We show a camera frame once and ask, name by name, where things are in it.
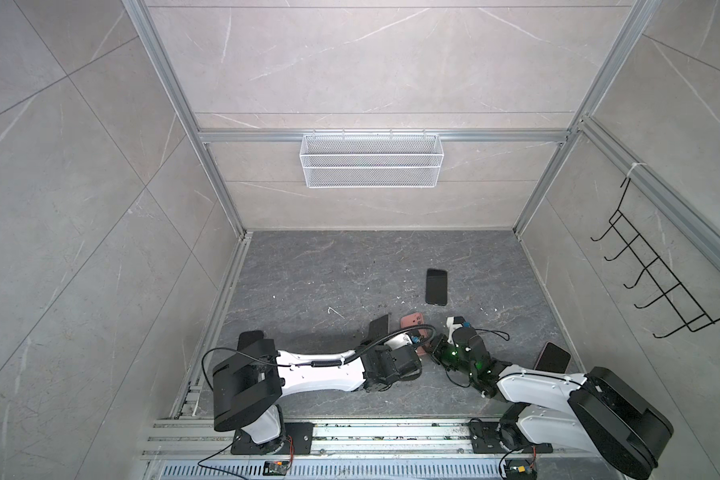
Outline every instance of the wall hook rack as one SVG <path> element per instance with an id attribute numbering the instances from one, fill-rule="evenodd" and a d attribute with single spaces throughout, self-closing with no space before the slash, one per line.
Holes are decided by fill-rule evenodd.
<path id="1" fill-rule="evenodd" d="M 635 308 L 638 308 L 638 309 L 648 308 L 649 306 L 653 305 L 654 303 L 656 303 L 656 302 L 658 302 L 659 300 L 661 300 L 662 298 L 664 298 L 664 299 L 667 300 L 667 302 L 669 302 L 669 304 L 672 306 L 672 309 L 675 311 L 675 313 L 678 315 L 678 317 L 679 317 L 680 320 L 682 321 L 682 325 L 681 325 L 681 326 L 677 327 L 676 329 L 672 330 L 671 332 L 665 333 L 664 335 L 657 335 L 657 334 L 653 333 L 653 336 L 654 336 L 655 338 L 657 338 L 657 339 L 667 338 L 668 336 L 672 335 L 673 333 L 679 332 L 679 331 L 681 331 L 681 330 L 684 329 L 684 328 L 687 328 L 687 329 L 688 329 L 689 331 L 691 331 L 691 332 L 698 332 L 698 331 L 701 330 L 701 329 L 707 328 L 708 326 L 714 325 L 715 323 L 719 322 L 719 321 L 720 321 L 720 317 L 717 318 L 717 319 L 711 318 L 710 314 L 707 313 L 706 310 L 704 310 L 704 308 L 699 304 L 699 302 L 698 302 L 698 301 L 696 300 L 696 298 L 691 294 L 691 292 L 688 291 L 688 289 L 686 288 L 686 286 L 683 285 L 683 283 L 680 281 L 680 279 L 677 277 L 677 275 L 675 275 L 675 273 L 672 271 L 672 269 L 670 268 L 670 266 L 667 265 L 667 264 L 664 262 L 664 259 L 661 257 L 661 255 L 659 255 L 659 254 L 656 253 L 656 251 L 653 249 L 653 246 L 652 246 L 652 245 L 648 242 L 648 240 L 646 240 L 646 238 L 638 231 L 638 229 L 635 228 L 634 225 L 632 225 L 632 222 L 630 222 L 630 219 L 627 218 L 627 217 L 624 215 L 624 212 L 621 211 L 621 205 L 622 205 L 622 203 L 624 202 L 624 197 L 625 197 L 625 195 L 626 195 L 626 190 L 627 190 L 627 188 L 629 188 L 630 183 L 631 183 L 631 179 L 630 179 L 629 177 L 624 178 L 624 181 L 621 182 L 620 188 L 624 188 L 624 192 L 622 192 L 622 194 L 621 194 L 621 198 L 619 199 L 619 205 L 616 207 L 616 211 L 615 211 L 614 214 L 611 215 L 610 218 L 608 219 L 608 224 L 610 225 L 610 226 L 608 227 L 608 229 L 605 230 L 605 233 L 603 233 L 602 235 L 600 235 L 600 237 L 594 238 L 594 237 L 591 236 L 590 238 L 592 239 L 593 242 L 599 242 L 599 241 L 601 241 L 601 240 L 605 237 L 605 235 L 608 235 L 608 232 L 610 232 L 610 231 L 612 231 L 612 230 L 613 230 L 614 232 L 616 232 L 616 234 L 618 234 L 619 237 L 620 237 L 620 238 L 622 239 L 622 241 L 624 242 L 624 248 L 622 248 L 621 251 L 619 251 L 619 253 L 616 254 L 613 258 L 608 258 L 607 256 L 604 256 L 604 259 L 605 259 L 606 261 L 608 261 L 608 262 L 612 262 L 612 261 L 614 261 L 615 259 L 619 258 L 619 256 L 621 256 L 624 252 L 629 251 L 629 252 L 631 252 L 631 253 L 634 255 L 635 258 L 637 258 L 637 261 L 640 262 L 640 265 L 643 267 L 642 270 L 640 270 L 640 274 L 637 276 L 637 279 L 635 280 L 635 282 L 634 282 L 631 286 L 630 286 L 630 285 L 627 285 L 626 283 L 624 283 L 624 287 L 625 287 L 625 288 L 628 288 L 628 289 L 633 289 L 633 288 L 635 288 L 635 287 L 637 286 L 637 283 L 640 282 L 640 279 L 643 278 L 643 274 L 647 274 L 648 277 L 650 277 L 650 279 L 651 279 L 651 280 L 653 281 L 653 283 L 656 285 L 656 288 L 659 289 L 659 292 L 661 292 L 661 295 L 659 295 L 657 298 L 653 299 L 651 302 L 648 302 L 648 303 L 645 304 L 645 305 L 639 306 L 639 305 L 637 305 L 637 304 L 635 303 L 635 304 L 634 304 Z M 617 223 L 619 220 L 624 220 L 624 221 L 632 228 L 632 230 L 634 230 L 635 235 L 634 235 L 634 237 L 633 237 L 631 240 L 628 240 L 627 238 L 625 238 L 625 237 L 624 237 L 624 232 L 620 231 L 620 230 L 619 230 L 619 227 L 616 226 L 616 223 Z M 633 244 L 635 243 L 635 241 L 638 240 L 638 239 L 642 240 L 643 243 L 648 246 L 648 248 L 650 249 L 650 252 L 653 254 L 653 259 L 652 259 L 650 262 L 647 262 L 647 263 L 644 262 L 643 259 L 641 259 L 639 255 L 637 255 L 637 252 L 634 251 L 632 245 L 633 245 Z M 654 275 L 653 275 L 653 274 L 650 272 L 650 270 L 649 270 L 649 268 L 650 268 L 653 264 L 656 264 L 657 262 L 661 263 L 661 265 L 663 265 L 664 268 L 666 268 L 666 270 L 672 275 L 672 278 L 674 279 L 674 285 L 672 285 L 672 286 L 671 286 L 669 289 L 667 289 L 667 290 L 664 290 L 664 289 L 661 287 L 661 285 L 659 284 L 659 282 L 656 281 L 656 278 L 654 277 Z M 688 295 L 688 297 L 691 298 L 692 302 L 694 302 L 694 303 L 696 304 L 696 306 L 699 308 L 699 310 L 701 311 L 701 314 L 698 315 L 698 316 L 696 316 L 695 318 L 693 318 L 693 319 L 691 319 L 691 320 L 686 320 L 685 317 L 684 317 L 684 316 L 680 313 L 680 311 L 677 309 L 677 306 L 675 305 L 675 303 L 672 302 L 672 298 L 671 298 L 670 295 L 669 295 L 669 294 L 670 294 L 673 290 L 675 290 L 675 289 L 681 289 L 682 291 L 684 291 L 684 292 Z"/>

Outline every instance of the black mounting bracket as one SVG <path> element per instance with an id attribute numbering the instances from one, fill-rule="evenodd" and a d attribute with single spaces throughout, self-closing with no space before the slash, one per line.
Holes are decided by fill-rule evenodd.
<path id="1" fill-rule="evenodd" d="M 283 424 L 285 431 L 281 438 L 284 442 L 279 448 L 271 450 L 269 443 L 263 446 L 253 443 L 251 436 L 243 430 L 235 432 L 235 439 L 232 442 L 230 453 L 232 455 L 268 455 L 273 453 L 287 454 L 290 451 L 288 437 L 293 439 L 293 455 L 309 455 L 312 450 L 312 432 L 315 429 L 314 423 L 294 422 Z"/>
<path id="2" fill-rule="evenodd" d="M 500 444 L 501 437 L 497 430 L 498 426 L 499 422 L 484 422 L 478 418 L 470 420 L 468 427 L 473 453 L 507 453 L 507 450 Z M 518 453 L 533 452 L 534 446 L 518 450 Z M 552 445 L 549 443 L 537 445 L 536 453 L 552 453 Z"/>

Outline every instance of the black smartphone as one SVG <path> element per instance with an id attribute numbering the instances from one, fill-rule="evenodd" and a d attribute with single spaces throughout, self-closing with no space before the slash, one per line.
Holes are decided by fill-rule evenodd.
<path id="1" fill-rule="evenodd" d="M 536 361 L 534 370 L 550 373 L 565 373 L 570 361 L 570 353 L 559 348 L 552 342 L 547 342 Z"/>
<path id="2" fill-rule="evenodd" d="M 448 272 L 436 268 L 427 269 L 424 301 L 430 305 L 448 304 Z"/>

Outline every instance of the white wire basket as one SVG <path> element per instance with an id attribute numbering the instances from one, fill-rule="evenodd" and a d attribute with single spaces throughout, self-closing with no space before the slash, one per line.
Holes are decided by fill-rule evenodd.
<path id="1" fill-rule="evenodd" d="M 434 187 L 443 163 L 436 134 L 307 134 L 299 152 L 309 188 Z"/>

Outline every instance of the marble floor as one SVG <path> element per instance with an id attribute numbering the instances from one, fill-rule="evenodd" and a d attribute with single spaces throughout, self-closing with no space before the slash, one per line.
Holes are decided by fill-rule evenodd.
<path id="1" fill-rule="evenodd" d="M 424 303 L 429 267 L 448 271 L 448 304 Z M 500 360 L 533 366 L 546 342 L 565 346 L 530 265 L 509 231 L 271 231 L 253 235 L 218 346 L 237 345 L 245 330 L 264 330 L 279 349 L 342 352 L 368 323 L 391 314 L 391 328 L 411 312 L 445 329 L 461 315 L 480 328 Z M 213 365 L 224 358 L 214 353 Z M 306 392 L 281 398 L 287 418 L 442 417 L 501 414 L 505 403 L 452 385 L 423 358 L 422 377 L 385 392 Z M 462 382 L 461 374 L 452 377 Z M 197 413 L 212 415 L 204 390 Z"/>

